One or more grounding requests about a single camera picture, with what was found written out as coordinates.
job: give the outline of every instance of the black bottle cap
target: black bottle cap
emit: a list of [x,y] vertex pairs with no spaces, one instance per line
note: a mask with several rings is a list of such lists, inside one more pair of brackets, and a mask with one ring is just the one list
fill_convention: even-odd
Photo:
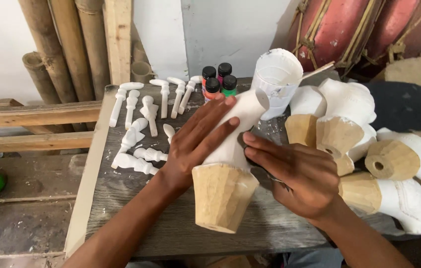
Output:
[[206,91],[209,93],[216,93],[220,90],[220,82],[217,78],[210,77],[206,80]]
[[237,87],[237,78],[233,75],[224,76],[222,81],[222,88],[226,90],[234,90]]
[[230,75],[232,73],[232,65],[228,63],[221,63],[219,64],[219,75],[225,77],[226,75]]
[[202,69],[202,78],[205,80],[214,77],[215,78],[215,68],[212,66],[206,66]]

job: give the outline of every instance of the right hand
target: right hand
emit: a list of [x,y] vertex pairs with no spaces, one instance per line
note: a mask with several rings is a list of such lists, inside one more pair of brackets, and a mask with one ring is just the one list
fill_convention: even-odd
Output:
[[243,140],[249,145],[245,155],[290,188],[272,180],[273,197],[295,214],[318,221],[342,201],[330,154],[299,143],[279,146],[250,132]]

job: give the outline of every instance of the white carved stick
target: white carved stick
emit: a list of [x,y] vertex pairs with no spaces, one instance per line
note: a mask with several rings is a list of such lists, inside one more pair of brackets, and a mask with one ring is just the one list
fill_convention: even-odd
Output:
[[116,155],[115,161],[120,168],[134,168],[134,171],[142,172],[146,175],[155,175],[159,170],[158,168],[153,167],[151,163],[144,161],[142,158],[136,158],[124,153]]
[[138,103],[138,97],[140,96],[140,92],[136,89],[133,89],[128,94],[128,98],[126,99],[126,120],[124,123],[125,129],[128,130],[131,127],[131,123],[133,122],[133,112],[136,109],[136,103]]
[[169,144],[171,144],[172,137],[174,136],[174,134],[176,134],[176,131],[171,125],[168,124],[164,124],[162,125],[162,127],[164,128],[164,133],[166,133],[166,135],[168,136]]
[[140,109],[140,112],[145,119],[148,119],[151,137],[157,137],[158,129],[156,128],[156,115],[158,114],[159,106],[153,104],[154,99],[151,96],[144,96],[141,101],[143,103],[143,108]]
[[[123,139],[121,140],[121,148],[118,150],[118,155],[121,153],[126,153],[131,147],[135,146],[137,142],[144,138],[142,131],[146,126],[148,126],[148,120],[145,118],[136,119],[130,126],[130,129],[126,131]],[[118,164],[116,163],[116,157],[113,159],[111,167],[116,169]]]
[[169,82],[160,79],[152,79],[149,82],[153,85],[161,86],[161,119],[165,119],[168,117]]
[[176,89],[176,99],[174,100],[174,106],[172,106],[171,118],[176,119],[178,116],[179,103],[181,101],[182,95],[184,94],[184,88],[186,82],[179,78],[168,77],[168,81],[173,84],[177,84],[178,88]]
[[146,161],[167,161],[168,160],[168,155],[161,152],[161,151],[157,151],[154,150],[153,148],[148,148],[148,149],[144,149],[144,148],[138,148],[134,151],[133,156],[136,158],[144,158],[144,160]]
[[184,97],[182,98],[181,103],[179,105],[179,110],[178,110],[179,114],[184,113],[184,110],[186,109],[187,102],[189,101],[189,98],[190,98],[190,94],[194,91],[194,88],[195,88],[197,83],[202,83],[202,76],[201,75],[192,76],[190,78],[189,82],[187,82],[186,93],[184,94]]
[[118,92],[116,93],[116,102],[113,110],[111,112],[111,117],[109,118],[109,126],[115,127],[116,122],[118,121],[119,110],[121,110],[121,105],[123,105],[123,101],[126,99],[126,91],[132,89],[140,89],[143,88],[143,83],[138,82],[127,82],[119,85]]

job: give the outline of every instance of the left hand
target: left hand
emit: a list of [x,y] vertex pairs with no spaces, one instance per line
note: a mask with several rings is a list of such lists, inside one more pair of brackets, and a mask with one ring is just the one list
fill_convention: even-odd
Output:
[[239,125],[232,117],[214,130],[235,105],[234,96],[220,93],[215,99],[197,109],[194,115],[172,137],[168,161],[159,169],[167,187],[183,194],[192,186],[192,169],[201,165]]

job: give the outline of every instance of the white paint container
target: white paint container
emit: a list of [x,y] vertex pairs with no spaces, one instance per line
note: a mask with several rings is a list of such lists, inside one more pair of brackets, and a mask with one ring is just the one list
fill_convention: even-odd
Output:
[[302,65],[285,49],[272,49],[260,56],[250,88],[263,90],[269,98],[270,108],[262,115],[262,120],[284,113],[302,76]]

